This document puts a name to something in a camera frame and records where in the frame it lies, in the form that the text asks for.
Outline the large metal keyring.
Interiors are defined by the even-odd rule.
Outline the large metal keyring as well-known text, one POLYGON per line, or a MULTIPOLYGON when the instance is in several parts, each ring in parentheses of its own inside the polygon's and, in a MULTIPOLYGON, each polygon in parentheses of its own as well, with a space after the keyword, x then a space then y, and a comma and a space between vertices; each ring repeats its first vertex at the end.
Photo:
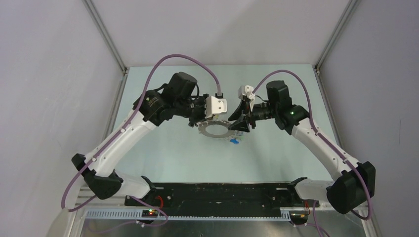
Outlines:
POLYGON ((226 120, 208 120, 208 121, 204 121, 200 123, 200 125, 198 126, 198 131, 200 134, 206 137, 223 139, 223 138, 230 137, 233 134, 233 131, 228 129, 229 125, 230 123, 226 120), (222 126, 224 127, 225 131, 221 134, 210 133, 207 131, 207 128, 211 126, 222 126))

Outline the keys with tags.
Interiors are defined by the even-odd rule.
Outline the keys with tags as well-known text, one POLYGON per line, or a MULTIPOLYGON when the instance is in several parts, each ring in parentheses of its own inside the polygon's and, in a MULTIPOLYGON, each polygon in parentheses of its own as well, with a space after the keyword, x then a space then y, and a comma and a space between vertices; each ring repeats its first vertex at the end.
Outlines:
POLYGON ((243 141, 245 134, 246 133, 242 131, 231 131, 231 134, 226 138, 226 140, 232 144, 238 145, 243 141))

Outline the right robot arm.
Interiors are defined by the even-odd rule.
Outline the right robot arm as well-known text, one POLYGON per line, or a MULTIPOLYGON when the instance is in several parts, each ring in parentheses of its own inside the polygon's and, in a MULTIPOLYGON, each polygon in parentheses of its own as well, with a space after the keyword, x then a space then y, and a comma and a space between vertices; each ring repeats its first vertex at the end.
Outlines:
POLYGON ((368 161, 361 163, 328 139, 315 124, 311 114, 295 105, 282 80, 266 85, 268 100, 256 104, 254 88, 241 86, 237 109, 229 117, 232 131, 250 132, 259 120, 274 119, 280 130, 301 142, 325 167, 331 181, 299 178, 287 192, 287 200, 300 206, 307 199, 329 203, 337 212, 346 214, 363 203, 370 204, 375 195, 376 169, 368 161))

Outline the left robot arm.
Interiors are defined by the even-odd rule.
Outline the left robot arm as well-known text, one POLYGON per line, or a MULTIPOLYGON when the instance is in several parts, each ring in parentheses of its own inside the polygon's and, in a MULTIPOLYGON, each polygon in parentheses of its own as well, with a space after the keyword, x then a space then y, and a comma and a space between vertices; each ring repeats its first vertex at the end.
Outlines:
POLYGON ((174 116, 187 118, 188 125, 209 118, 206 113, 209 94, 194 95, 197 80, 184 72, 173 74, 168 83, 141 94, 127 118, 94 151, 76 154, 72 163, 81 172, 94 197, 108 199, 116 194, 136 197, 143 205, 156 199, 151 181, 119 173, 115 168, 133 146, 148 133, 174 116))

